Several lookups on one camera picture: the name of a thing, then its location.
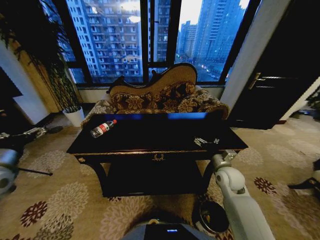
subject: floral upholstery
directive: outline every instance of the floral upholstery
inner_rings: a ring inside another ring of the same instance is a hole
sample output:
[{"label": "floral upholstery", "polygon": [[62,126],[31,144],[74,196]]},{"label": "floral upholstery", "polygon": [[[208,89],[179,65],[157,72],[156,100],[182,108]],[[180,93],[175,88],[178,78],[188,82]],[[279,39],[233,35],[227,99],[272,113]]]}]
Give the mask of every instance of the floral upholstery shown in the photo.
[{"label": "floral upholstery", "polygon": [[174,110],[166,109],[136,109],[136,110],[120,110],[116,114],[172,114],[175,113]]},{"label": "floral upholstery", "polygon": [[185,97],[195,91],[195,85],[187,81],[175,82],[154,95],[157,109],[176,110]]},{"label": "floral upholstery", "polygon": [[156,108],[152,103],[153,95],[147,92],[141,95],[131,94],[128,92],[119,92],[111,97],[112,103],[117,110],[137,110],[137,109],[152,109]]},{"label": "floral upholstery", "polygon": [[83,128],[84,125],[86,125],[86,123],[89,122],[91,117],[95,114],[115,114],[116,112],[117,108],[112,102],[108,100],[99,100],[96,102],[85,119],[81,122],[81,128]]},{"label": "floral upholstery", "polygon": [[229,107],[221,103],[217,98],[211,96],[210,93],[203,88],[187,96],[177,107],[178,113],[211,113],[214,111],[220,111],[222,119],[226,119],[229,113]]}]

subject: table top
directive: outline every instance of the table top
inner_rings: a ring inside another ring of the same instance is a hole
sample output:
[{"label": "table top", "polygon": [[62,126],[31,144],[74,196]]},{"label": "table top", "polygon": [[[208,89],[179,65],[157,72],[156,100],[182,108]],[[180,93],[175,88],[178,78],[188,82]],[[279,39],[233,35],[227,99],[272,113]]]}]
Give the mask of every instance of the table top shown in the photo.
[{"label": "table top", "polygon": [[[93,138],[90,131],[106,121],[117,120],[110,131]],[[135,152],[196,152],[203,149],[195,137],[208,142],[219,139],[217,148],[242,150],[248,146],[228,127],[207,112],[157,114],[96,114],[74,140],[67,153],[103,155]]]}]

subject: door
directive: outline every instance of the door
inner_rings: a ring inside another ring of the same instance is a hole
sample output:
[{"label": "door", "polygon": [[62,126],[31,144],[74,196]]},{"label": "door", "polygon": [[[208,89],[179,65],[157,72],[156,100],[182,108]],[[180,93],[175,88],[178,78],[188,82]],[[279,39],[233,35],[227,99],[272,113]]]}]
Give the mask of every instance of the door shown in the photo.
[{"label": "door", "polygon": [[270,129],[320,76],[318,0],[293,0],[240,94],[231,126]]}]

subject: window frame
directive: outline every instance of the window frame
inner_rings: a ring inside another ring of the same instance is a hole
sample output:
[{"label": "window frame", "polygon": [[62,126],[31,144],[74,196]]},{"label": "window frame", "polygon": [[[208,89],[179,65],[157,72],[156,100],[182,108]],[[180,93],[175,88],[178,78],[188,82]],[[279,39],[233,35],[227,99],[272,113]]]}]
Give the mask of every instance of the window frame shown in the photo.
[{"label": "window frame", "polygon": [[[75,61],[67,61],[66,65],[69,69],[81,69],[86,83],[76,83],[78,87],[108,87],[113,83],[95,83],[91,76],[89,67],[86,62],[81,43],[78,39],[76,27],[73,23],[72,16],[69,14],[69,8],[66,0],[52,0],[58,14],[60,15],[66,35],[68,36],[71,49],[75,56]],[[154,61],[154,37],[155,37],[155,0],[148,1],[140,0],[140,17],[141,17],[141,47],[142,47],[142,82],[131,82],[137,86],[145,85],[149,82],[149,69],[153,68],[170,68],[174,65],[176,57],[176,47],[180,24],[180,13],[182,0],[170,0],[168,36],[167,36],[167,51],[165,61]],[[246,34],[254,19],[261,0],[250,0],[239,29],[234,38],[229,55],[224,64],[218,81],[201,81],[199,85],[225,85],[226,78],[230,68],[233,66],[240,48],[245,40]],[[148,12],[150,11],[150,58],[149,58],[149,39],[148,39]]]}]

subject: red bottle label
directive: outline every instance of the red bottle label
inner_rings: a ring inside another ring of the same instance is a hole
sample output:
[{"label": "red bottle label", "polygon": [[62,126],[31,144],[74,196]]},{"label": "red bottle label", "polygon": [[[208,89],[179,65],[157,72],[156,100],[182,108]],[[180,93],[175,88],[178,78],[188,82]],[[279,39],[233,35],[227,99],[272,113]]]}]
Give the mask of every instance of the red bottle label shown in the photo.
[{"label": "red bottle label", "polygon": [[109,126],[106,123],[102,123],[99,128],[102,130],[103,133],[109,130]]}]

